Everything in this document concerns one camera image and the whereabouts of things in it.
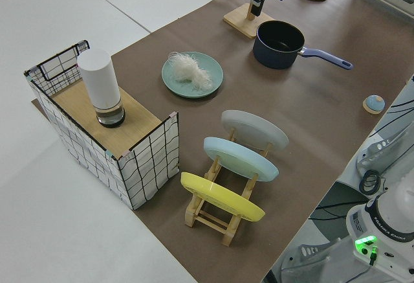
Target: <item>green led light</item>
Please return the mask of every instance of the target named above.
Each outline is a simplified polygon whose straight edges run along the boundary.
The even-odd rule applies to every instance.
[[[355,240],[356,250],[361,252],[364,248],[364,244],[371,245],[374,242],[376,242],[376,236],[366,236],[365,238],[357,239]]]
[[[376,242],[376,236],[366,236],[365,238],[357,239],[355,240],[355,245],[364,244],[367,242]]]

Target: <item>wooden stand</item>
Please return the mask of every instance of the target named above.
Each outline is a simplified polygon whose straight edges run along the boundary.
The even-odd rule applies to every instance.
[[[263,12],[260,16],[255,16],[250,12],[251,7],[252,3],[245,3],[239,8],[227,13],[223,20],[242,32],[245,36],[254,39],[258,26],[263,22],[272,21],[273,18]]]
[[[52,98],[115,158],[119,159],[123,153],[161,123],[123,89],[120,88],[120,92],[125,109],[125,120],[117,128],[105,128],[98,122],[82,80],[78,80]]]
[[[234,137],[234,130],[231,132],[229,140],[235,141]],[[269,149],[271,147],[271,144],[269,144],[266,148],[266,150],[263,150],[261,152],[261,155],[263,157],[266,157]],[[217,176],[219,175],[221,169],[221,165],[219,164],[219,158],[216,158],[211,165],[210,169],[205,173],[204,178],[215,182]],[[246,183],[246,186],[243,190],[243,193],[241,194],[242,197],[249,200],[250,196],[252,195],[252,191],[254,188],[254,185],[257,181],[258,175],[256,174],[252,179],[249,179]],[[226,223],[223,220],[220,220],[219,218],[207,213],[205,210],[202,209],[204,205],[204,199],[197,196],[196,194],[193,194],[193,197],[190,201],[190,204],[187,206],[186,214],[185,214],[185,222],[186,225],[189,227],[193,227],[195,221],[199,221],[216,231],[219,231],[223,233],[223,239],[221,240],[221,243],[225,246],[230,246],[230,243],[233,240],[233,237],[237,231],[237,228],[239,227],[241,217],[238,215],[233,215],[230,222]]]

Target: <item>white plate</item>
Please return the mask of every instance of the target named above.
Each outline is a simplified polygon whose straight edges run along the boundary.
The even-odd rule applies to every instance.
[[[223,82],[223,70],[219,63],[214,60],[212,57],[199,53],[199,52],[183,52],[189,54],[192,58],[197,60],[199,67],[208,71],[209,75],[212,77],[213,86],[209,90],[197,90],[194,88],[193,84],[190,81],[179,82],[174,79],[173,68],[169,61],[167,60],[162,66],[162,80],[165,85],[173,91],[175,94],[188,97],[188,98],[200,98],[212,94],[215,90],[219,88]]]

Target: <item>wooden board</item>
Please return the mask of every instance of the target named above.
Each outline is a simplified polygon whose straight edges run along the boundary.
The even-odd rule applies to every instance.
[[[123,89],[120,88],[120,92],[126,116],[125,121],[117,128],[105,128],[98,122],[82,80],[78,80],[52,98],[103,147],[119,159],[130,147],[161,123],[156,116]]]
[[[265,13],[260,13],[260,16],[253,17],[253,19],[247,19],[247,13],[249,4],[236,8],[235,10],[227,13],[223,20],[242,32],[245,36],[253,39],[256,37],[256,31],[260,24],[266,21],[272,21],[273,17],[268,16]]]

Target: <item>black grid lines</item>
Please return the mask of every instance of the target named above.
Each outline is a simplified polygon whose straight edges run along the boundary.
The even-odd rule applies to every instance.
[[[76,59],[88,48],[87,41],[81,41],[26,71],[25,76],[70,155],[129,208],[137,209],[179,171],[178,113],[156,127],[125,157],[115,159],[52,99],[52,95],[81,79]]]

